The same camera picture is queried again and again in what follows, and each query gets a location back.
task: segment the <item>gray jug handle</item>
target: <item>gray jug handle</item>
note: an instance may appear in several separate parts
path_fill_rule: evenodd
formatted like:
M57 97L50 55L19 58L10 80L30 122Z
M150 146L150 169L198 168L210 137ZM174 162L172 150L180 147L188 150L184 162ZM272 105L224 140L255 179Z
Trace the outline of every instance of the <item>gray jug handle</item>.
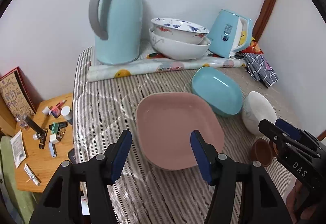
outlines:
M98 20L98 5L100 0L90 0L88 7L88 18L95 34L102 40L108 39L108 32L103 30Z

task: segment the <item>blue gripper pad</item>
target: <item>blue gripper pad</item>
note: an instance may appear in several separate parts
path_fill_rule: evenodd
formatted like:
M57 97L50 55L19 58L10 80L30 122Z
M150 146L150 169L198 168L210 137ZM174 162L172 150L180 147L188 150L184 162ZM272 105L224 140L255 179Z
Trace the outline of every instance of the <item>blue gripper pad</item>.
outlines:
M115 155L115 158L112 162L111 180L113 183L120 178L122 169L124 167L124 164L126 163L126 159L127 159L130 147L131 147L132 136L131 136L130 131L124 130L122 132L121 136L124 137L123 141L120 144L117 154Z
M202 174L203 179L210 185L212 183L211 175L211 163L209 162L206 153L204 152L203 146L199 142L199 139L196 135L199 133L197 130L194 130L190 134L190 145L192 151L195 155L200 173Z
M301 134L299 129L294 127L293 125L290 125L288 122L284 121L283 119L279 118L276 120L275 125L282 129L285 133L287 133L291 139L293 140L300 140Z

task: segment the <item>white paper packet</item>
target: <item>white paper packet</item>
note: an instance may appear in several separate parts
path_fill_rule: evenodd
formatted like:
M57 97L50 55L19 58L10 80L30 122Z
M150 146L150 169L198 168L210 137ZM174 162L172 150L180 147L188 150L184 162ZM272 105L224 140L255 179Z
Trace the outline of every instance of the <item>white paper packet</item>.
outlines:
M10 140L12 153L14 155L14 161L16 168L26 159L26 153L24 150L24 145L22 143L22 131L19 132Z

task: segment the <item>green cloth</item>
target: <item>green cloth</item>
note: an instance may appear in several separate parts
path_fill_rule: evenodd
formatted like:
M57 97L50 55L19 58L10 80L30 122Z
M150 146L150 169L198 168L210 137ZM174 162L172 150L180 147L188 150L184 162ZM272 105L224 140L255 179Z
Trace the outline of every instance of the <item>green cloth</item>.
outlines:
M2 159L2 172L10 200L19 212L25 224L28 224L36 206L34 194L17 190L15 180L15 162L12 154L10 136L2 136L0 141L0 154Z

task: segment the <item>silver bolt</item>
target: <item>silver bolt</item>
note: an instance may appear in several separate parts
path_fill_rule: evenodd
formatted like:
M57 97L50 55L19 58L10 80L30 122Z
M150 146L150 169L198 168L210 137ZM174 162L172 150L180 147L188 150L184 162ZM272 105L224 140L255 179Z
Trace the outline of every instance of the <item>silver bolt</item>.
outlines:
M61 162L62 167L67 167L69 166L69 164L70 164L69 160L64 160L63 162Z
M97 159L97 160L103 160L104 158L105 158L105 155L102 154L102 153L96 155L96 159Z
M226 159L227 159L227 156L226 156L225 154L223 154L223 153L217 155L217 157L218 157L218 159L220 159L220 160L226 160Z
M252 162L252 165L258 168L261 166L261 163L258 160L255 160Z

